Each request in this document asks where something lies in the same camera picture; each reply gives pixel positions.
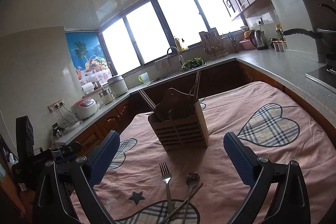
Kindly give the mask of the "green white plastic jug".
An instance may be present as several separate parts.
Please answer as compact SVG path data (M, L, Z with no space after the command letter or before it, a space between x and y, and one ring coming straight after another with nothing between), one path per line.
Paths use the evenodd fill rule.
M141 74L138 76L138 80L142 82L143 84L148 84L150 83L149 75L147 72Z

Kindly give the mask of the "small steel fork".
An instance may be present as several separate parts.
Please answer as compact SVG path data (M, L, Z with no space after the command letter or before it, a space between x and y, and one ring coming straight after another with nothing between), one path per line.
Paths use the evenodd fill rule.
M165 187L166 187L167 210L168 210L168 213L170 214L174 210L173 202L172 202L172 199L171 199L170 188L169 188L169 182L171 180L171 174L170 174L168 166L165 162L160 163L159 167L160 167L160 170L161 170L162 181L165 183Z

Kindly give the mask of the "steel spoon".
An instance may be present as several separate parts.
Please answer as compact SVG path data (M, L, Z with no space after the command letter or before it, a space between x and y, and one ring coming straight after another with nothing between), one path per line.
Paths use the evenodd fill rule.
M185 221L186 221L187 211L188 211L188 207L189 207L190 198L191 198L193 188L196 187L199 184L200 180L201 180L201 178L200 178L199 174L196 173L196 172L190 172L186 175L185 182L186 182L186 185L189 187L189 195L188 195L188 198L187 198L187 203L185 205L185 212L184 212L184 215L183 215L182 224L184 224Z

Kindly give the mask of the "chopsticks in holder right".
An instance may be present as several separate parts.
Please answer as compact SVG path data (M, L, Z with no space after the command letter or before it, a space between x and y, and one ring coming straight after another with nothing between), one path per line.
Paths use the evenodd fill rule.
M201 78L201 70L197 70L197 74L196 74L196 77L195 77L195 83L194 85L192 86L190 92L189 92L189 101L190 101L190 104L194 104L197 99L198 99L198 91L199 91L199 81L200 81L200 78Z

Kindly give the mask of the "red white rice cooker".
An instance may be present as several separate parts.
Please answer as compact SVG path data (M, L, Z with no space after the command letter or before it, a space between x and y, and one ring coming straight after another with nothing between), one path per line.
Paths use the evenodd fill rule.
M71 106L71 112L79 120L91 117L98 110L97 102L92 98L84 98Z

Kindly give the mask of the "condiment bottles group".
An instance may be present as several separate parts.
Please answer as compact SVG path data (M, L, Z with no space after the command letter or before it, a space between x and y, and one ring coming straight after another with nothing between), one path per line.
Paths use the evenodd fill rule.
M272 44L274 46L274 49L276 52L285 52L287 49L286 41L285 41L285 36L283 34L282 26L281 24L276 24L276 34L277 38L272 39Z

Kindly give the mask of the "fruit poster blind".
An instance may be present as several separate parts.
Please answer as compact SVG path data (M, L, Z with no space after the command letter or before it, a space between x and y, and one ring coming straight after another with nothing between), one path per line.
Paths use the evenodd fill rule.
M96 32L66 32L66 41L80 85L100 82L112 77Z

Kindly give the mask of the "small white blender pot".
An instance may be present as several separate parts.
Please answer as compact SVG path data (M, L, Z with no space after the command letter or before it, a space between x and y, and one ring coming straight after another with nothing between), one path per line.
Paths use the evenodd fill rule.
M116 94L110 90L110 88L103 89L100 93L99 96L103 102L103 104L107 105L111 103L113 100L116 99Z

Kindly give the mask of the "dark chopsticks in holder left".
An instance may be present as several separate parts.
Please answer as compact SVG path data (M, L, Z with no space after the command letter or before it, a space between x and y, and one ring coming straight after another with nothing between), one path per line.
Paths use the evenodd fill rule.
M149 98L149 96L144 92L143 89L138 90L139 94L142 96L143 100L147 103L147 105L150 107L151 111L158 117L158 119L163 122L163 119L161 117L161 114L156 109L155 104L153 101Z

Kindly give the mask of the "wall power socket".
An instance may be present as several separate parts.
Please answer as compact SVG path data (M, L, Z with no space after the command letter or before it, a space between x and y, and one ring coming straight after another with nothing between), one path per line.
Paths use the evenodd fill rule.
M63 107L63 106L65 106L65 101L64 101L64 99L60 99L57 102L49 105L48 110L49 110L49 112L52 113L52 112L56 111L57 109L59 109L60 107Z

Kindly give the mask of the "steel electric kettle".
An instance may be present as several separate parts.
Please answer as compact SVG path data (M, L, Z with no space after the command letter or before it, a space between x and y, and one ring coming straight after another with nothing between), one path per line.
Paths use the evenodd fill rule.
M251 31L249 39L254 47L258 51L268 49L269 43L265 38L264 31L256 30Z

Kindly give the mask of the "green vegetables in sink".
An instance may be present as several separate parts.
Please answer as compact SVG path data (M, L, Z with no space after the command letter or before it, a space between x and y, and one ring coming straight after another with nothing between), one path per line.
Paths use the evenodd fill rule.
M188 59L181 67L181 71L189 71L194 68L201 67L206 63L200 57L192 57Z

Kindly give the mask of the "wooden utensil holder box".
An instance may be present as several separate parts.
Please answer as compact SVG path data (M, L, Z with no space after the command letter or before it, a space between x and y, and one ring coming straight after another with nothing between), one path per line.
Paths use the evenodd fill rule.
M167 152L208 146L205 117L199 100L192 94L169 88L148 121Z

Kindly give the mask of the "metal dish rack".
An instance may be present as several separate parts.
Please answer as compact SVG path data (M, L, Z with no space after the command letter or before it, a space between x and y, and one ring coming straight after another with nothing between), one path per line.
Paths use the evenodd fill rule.
M216 28L211 28L207 32L199 32L199 36L202 47L210 59L215 60L228 55L226 46Z

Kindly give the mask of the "white cylindrical cooker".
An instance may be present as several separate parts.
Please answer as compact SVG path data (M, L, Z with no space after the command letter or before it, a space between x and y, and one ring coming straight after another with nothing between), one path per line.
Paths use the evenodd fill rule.
M120 97L128 92L127 85L122 75L116 75L108 79L108 85L116 97Z

